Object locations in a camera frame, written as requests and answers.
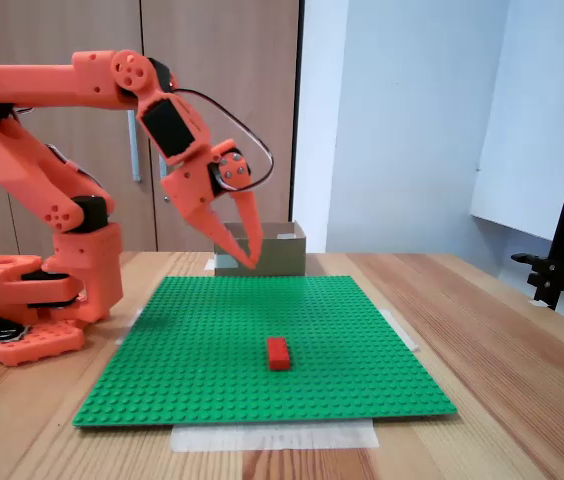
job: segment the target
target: black wire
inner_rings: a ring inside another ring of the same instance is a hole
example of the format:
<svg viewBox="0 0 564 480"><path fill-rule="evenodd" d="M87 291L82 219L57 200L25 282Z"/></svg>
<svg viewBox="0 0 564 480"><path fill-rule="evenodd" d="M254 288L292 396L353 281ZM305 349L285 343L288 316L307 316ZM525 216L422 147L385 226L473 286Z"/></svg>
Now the black wire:
<svg viewBox="0 0 564 480"><path fill-rule="evenodd" d="M246 187L233 189L233 190L231 190L231 192L244 192L244 191L247 191L247 190L252 190L257 186L262 185L264 182L266 182L268 180L268 178L271 176L271 173L273 172L273 166L274 166L274 163L275 163L274 160L273 160L273 153L271 153L271 150L269 149L269 147L267 147L266 144L255 133L253 133L249 127L247 127L240 120L238 120L238 118L235 115L233 115L231 112L229 112L226 108L224 108L218 102L213 100L211 97L203 94L202 92L198 92L197 90L191 90L189 88L174 88L172 91L173 91L173 93L178 93L178 92L190 93L190 94L195 95L197 97L200 97L203 100L206 100L207 102L212 104L214 107L216 107L218 110L220 110L224 115L226 115L231 120L233 120L233 122L236 123L249 137L251 137L251 140L253 140L255 143L257 143L258 146L262 150L264 150L264 152L269 157L269 160L271 162L271 166L269 167L269 170L264 174L264 176L262 178L260 178L256 182L253 182L250 185L247 185Z"/></svg>

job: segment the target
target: red lego brick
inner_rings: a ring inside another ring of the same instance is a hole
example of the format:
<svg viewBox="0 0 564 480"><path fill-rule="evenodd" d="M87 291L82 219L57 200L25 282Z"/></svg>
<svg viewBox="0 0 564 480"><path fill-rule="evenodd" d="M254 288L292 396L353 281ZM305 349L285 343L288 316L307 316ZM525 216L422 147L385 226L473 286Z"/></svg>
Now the red lego brick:
<svg viewBox="0 0 564 480"><path fill-rule="evenodd" d="M269 368L271 370L289 370L291 368L291 356L286 346L286 338L269 337Z"/></svg>

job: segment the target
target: green lego baseplate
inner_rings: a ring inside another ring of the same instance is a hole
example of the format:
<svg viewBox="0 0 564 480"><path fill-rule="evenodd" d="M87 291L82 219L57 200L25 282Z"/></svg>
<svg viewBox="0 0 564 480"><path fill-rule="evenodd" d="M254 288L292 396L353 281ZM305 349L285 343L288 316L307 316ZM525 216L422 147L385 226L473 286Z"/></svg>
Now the green lego baseplate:
<svg viewBox="0 0 564 480"><path fill-rule="evenodd" d="M271 371L285 337L291 369ZM78 427L457 412L351 277L167 277Z"/></svg>

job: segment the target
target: white panel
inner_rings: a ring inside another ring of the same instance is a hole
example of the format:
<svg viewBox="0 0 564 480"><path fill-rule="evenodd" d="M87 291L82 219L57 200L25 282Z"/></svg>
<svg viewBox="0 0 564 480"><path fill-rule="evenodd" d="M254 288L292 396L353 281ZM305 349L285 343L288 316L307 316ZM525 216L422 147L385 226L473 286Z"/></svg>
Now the white panel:
<svg viewBox="0 0 564 480"><path fill-rule="evenodd" d="M329 251L453 252L489 271L499 264L498 227L469 208L507 8L349 3Z"/></svg>
<svg viewBox="0 0 564 480"><path fill-rule="evenodd" d="M471 213L550 239L564 201L564 0L512 0Z"/></svg>
<svg viewBox="0 0 564 480"><path fill-rule="evenodd" d="M304 7L293 220L307 252L326 245L348 4L307 0Z"/></svg>

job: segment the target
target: cable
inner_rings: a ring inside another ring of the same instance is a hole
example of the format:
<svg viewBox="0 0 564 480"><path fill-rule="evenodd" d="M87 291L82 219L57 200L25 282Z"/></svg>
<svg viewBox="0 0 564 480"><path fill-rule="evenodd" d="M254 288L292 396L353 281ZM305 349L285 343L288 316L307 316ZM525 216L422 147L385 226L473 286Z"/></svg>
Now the cable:
<svg viewBox="0 0 564 480"><path fill-rule="evenodd" d="M251 140L253 140L253 142L255 142L255 144L262 149L262 151L264 151L266 156L269 157L269 162L270 162L269 170L259 180L253 182L251 185L247 185L246 187L242 187L242 188L235 188L235 187L232 187L231 185L227 185L224 182L220 182L222 184L222 187L224 187L225 189L230 190L232 192L246 192L246 191L249 191L249 190L253 190L254 188L262 185L264 182L266 182L269 179L269 177L271 176L271 173L273 172L273 167L274 167L274 163L275 163L274 160L273 160L273 153L271 153L271 150L269 149L269 147L267 147L266 144L262 140L260 140L260 138L249 129L249 127L244 125L240 120L238 120L236 118L235 115L233 115L231 112L229 112L226 108L224 108L218 102L213 100L211 97L203 94L202 92L198 92L197 90L191 90L189 88L174 88L172 91L173 91L173 93L179 93L179 92L190 93L192 95L195 95L195 96L209 102L211 105L213 105L218 110L220 110L225 116L229 117L229 119L231 119L233 121L233 123L235 123L238 127L240 127L240 129L244 133L246 133L249 136L249 138Z"/></svg>

